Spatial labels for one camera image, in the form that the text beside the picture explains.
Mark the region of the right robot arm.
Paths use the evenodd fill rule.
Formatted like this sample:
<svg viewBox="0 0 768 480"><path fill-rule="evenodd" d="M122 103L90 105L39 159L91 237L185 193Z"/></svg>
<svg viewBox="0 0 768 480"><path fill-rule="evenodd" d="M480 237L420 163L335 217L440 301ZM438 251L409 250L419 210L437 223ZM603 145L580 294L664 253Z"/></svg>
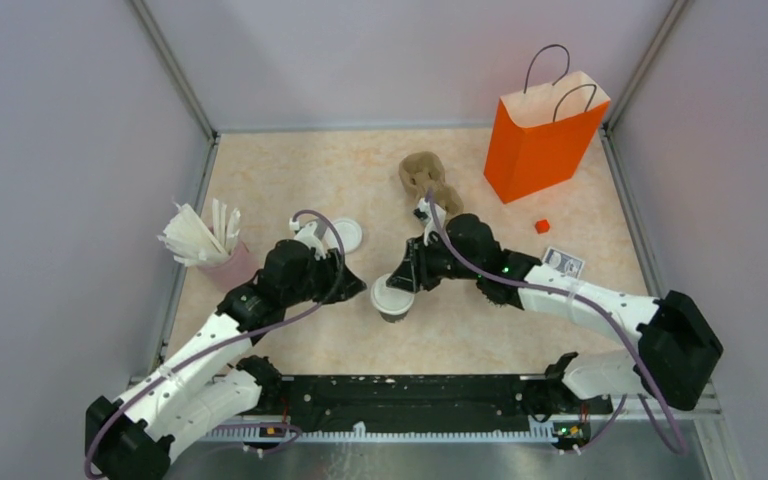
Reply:
<svg viewBox="0 0 768 480"><path fill-rule="evenodd" d="M619 344L612 352L573 355L548 382L547 400L560 412L602 395L649 396L692 411L724 351L689 295L639 296L579 280L502 248L474 214L455 217L442 233L408 239L386 286L413 297L445 279L472 281L494 305L561 317Z"/></svg>

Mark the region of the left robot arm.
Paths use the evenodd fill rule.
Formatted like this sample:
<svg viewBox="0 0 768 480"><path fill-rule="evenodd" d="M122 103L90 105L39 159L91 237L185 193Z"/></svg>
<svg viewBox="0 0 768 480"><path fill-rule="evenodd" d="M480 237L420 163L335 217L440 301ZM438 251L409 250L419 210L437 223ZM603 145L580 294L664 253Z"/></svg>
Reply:
<svg viewBox="0 0 768 480"><path fill-rule="evenodd" d="M230 290L204 325L141 384L86 411L89 479L162 479L177 457L224 420L279 404L280 386L260 368L211 378L266 333L300 320L289 308L347 301L366 288L347 267L342 243L319 251L297 239L276 243L264 266Z"/></svg>

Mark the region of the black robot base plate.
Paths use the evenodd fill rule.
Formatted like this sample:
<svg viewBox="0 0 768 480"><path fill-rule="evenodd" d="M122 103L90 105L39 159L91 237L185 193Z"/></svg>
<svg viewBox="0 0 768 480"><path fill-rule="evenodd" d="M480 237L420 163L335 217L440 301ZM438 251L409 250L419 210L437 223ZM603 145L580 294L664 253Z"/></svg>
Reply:
<svg viewBox="0 0 768 480"><path fill-rule="evenodd" d="M580 400L541 375L296 375L268 388L239 418L286 420L305 433L525 432L581 413L610 414L610 400Z"/></svg>

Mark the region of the orange paper bag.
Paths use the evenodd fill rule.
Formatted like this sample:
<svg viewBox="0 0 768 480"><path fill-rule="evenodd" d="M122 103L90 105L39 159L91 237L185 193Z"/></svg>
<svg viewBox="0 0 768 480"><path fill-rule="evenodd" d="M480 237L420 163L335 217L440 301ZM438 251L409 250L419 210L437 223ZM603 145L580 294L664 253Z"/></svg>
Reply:
<svg viewBox="0 0 768 480"><path fill-rule="evenodd" d="M566 55L563 73L532 85L538 57L553 48ZM504 204L571 179L603 123L610 97L570 64L567 47L546 45L532 57L523 87L499 97L484 176Z"/></svg>

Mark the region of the white plastic cup lid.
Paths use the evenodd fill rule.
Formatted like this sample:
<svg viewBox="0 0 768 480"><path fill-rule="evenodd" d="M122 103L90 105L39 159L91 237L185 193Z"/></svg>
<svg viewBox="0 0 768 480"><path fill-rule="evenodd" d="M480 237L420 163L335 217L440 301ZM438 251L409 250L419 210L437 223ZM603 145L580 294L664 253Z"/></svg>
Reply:
<svg viewBox="0 0 768 480"><path fill-rule="evenodd" d="M400 290L388 288L385 281L389 274L382 275L376 279L370 290L370 299L373 307L379 312L399 311L402 309L411 309L415 301L413 293L407 293Z"/></svg>

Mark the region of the black paper coffee cup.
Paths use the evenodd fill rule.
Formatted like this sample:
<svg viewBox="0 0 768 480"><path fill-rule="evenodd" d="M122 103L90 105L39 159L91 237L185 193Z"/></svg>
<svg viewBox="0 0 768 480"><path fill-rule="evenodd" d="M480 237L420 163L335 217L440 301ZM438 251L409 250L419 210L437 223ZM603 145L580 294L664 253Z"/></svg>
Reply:
<svg viewBox="0 0 768 480"><path fill-rule="evenodd" d="M397 323L405 319L408 315L409 309L402 309L399 311L379 311L380 317L388 323Z"/></svg>

